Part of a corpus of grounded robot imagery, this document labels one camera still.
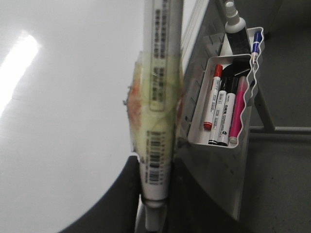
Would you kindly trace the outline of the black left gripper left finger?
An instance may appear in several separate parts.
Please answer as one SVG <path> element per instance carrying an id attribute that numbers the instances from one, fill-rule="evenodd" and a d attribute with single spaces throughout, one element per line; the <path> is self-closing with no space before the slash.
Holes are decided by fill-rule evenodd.
<path id="1" fill-rule="evenodd" d="M 139 163 L 129 156 L 109 190 L 63 233 L 133 233 L 141 191 Z"/>

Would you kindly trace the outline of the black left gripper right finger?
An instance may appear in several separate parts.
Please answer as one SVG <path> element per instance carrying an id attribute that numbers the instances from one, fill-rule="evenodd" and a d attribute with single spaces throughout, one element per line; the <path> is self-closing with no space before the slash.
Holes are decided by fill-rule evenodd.
<path id="1" fill-rule="evenodd" d="M 177 142 L 166 217 L 168 233 L 238 233 L 239 223 L 219 207 L 191 175 L 181 158 L 186 142 Z"/>

